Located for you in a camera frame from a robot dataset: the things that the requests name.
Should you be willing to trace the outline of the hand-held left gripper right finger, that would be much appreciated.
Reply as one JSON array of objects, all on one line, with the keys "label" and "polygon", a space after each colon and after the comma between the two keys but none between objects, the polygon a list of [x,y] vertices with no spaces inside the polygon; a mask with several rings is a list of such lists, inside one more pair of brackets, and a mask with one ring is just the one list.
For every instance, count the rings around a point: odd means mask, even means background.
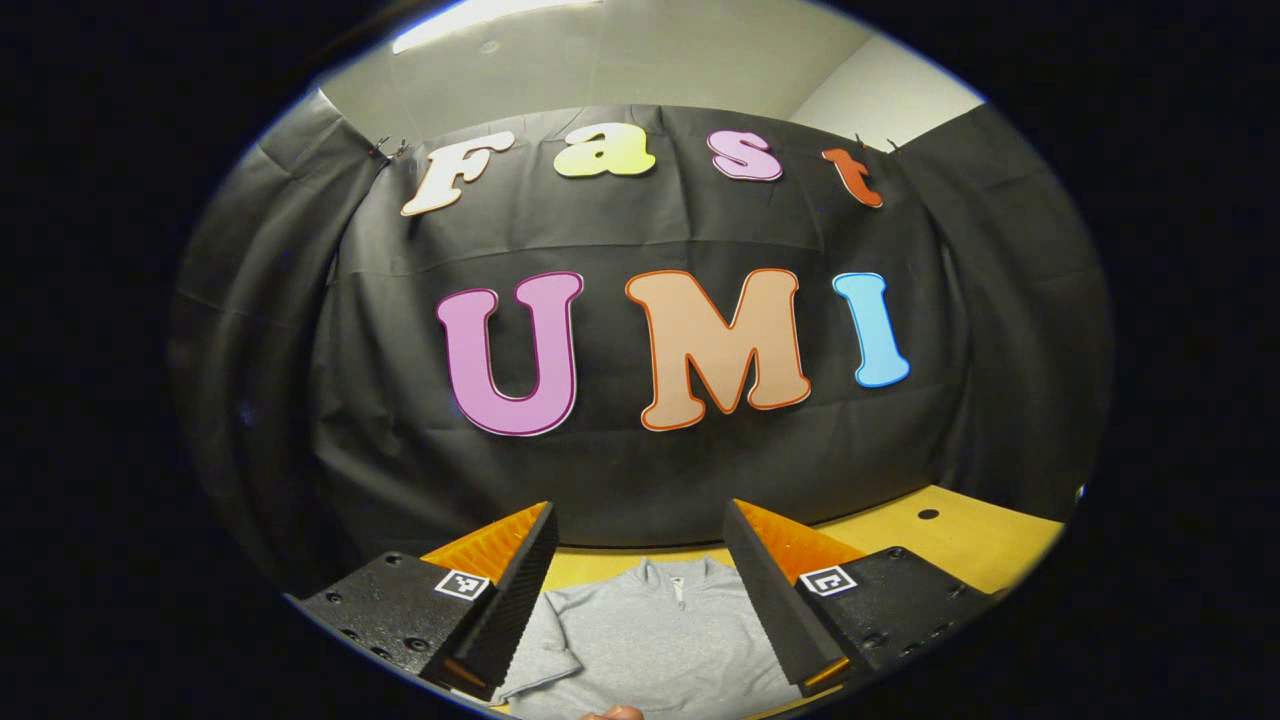
[{"label": "hand-held left gripper right finger", "polygon": [[863,688],[996,603],[902,546],[865,553],[737,498],[723,533],[780,666],[805,697]]}]

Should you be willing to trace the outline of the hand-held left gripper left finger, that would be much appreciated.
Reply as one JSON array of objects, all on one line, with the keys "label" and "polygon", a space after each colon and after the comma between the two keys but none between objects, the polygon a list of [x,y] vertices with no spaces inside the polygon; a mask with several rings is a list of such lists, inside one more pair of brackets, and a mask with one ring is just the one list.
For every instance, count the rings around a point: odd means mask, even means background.
[{"label": "hand-held left gripper left finger", "polygon": [[402,673],[489,701],[506,680],[558,542],[556,509],[540,502],[421,556],[385,552],[291,602]]}]

